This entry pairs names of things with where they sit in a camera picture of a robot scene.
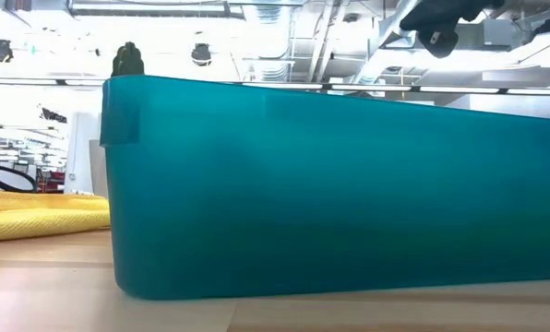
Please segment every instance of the plastic bin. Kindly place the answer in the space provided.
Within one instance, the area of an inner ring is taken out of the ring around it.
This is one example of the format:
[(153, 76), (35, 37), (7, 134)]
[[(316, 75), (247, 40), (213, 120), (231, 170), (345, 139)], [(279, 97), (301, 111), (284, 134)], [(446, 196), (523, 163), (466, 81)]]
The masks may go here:
[(148, 299), (550, 279), (550, 120), (104, 85), (115, 275)]

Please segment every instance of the wooden table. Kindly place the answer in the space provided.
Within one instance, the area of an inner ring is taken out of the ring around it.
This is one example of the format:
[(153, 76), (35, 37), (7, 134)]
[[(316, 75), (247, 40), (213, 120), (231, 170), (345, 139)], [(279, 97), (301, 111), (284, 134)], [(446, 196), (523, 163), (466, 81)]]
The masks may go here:
[(550, 281), (145, 302), (114, 283), (108, 231), (0, 243), (0, 332), (550, 332)]

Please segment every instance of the teal plastic bin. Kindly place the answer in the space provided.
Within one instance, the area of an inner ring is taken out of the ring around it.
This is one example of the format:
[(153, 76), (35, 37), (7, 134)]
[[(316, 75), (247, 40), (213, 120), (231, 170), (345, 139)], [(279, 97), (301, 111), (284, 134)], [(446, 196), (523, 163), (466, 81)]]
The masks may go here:
[(104, 85), (115, 275), (194, 299), (550, 279), (550, 120)]

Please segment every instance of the yellow cloth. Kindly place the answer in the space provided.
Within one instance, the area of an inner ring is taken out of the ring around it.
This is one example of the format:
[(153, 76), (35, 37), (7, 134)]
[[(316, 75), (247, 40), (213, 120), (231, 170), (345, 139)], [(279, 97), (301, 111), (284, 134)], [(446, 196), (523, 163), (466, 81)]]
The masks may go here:
[(110, 225), (97, 196), (0, 192), (0, 240), (95, 230)]

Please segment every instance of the yellow towel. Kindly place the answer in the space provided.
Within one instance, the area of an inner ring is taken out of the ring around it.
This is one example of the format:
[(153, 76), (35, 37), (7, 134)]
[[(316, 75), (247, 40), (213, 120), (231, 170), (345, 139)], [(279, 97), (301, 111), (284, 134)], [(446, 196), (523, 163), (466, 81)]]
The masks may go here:
[(110, 225), (97, 196), (0, 192), (0, 240), (88, 231)]

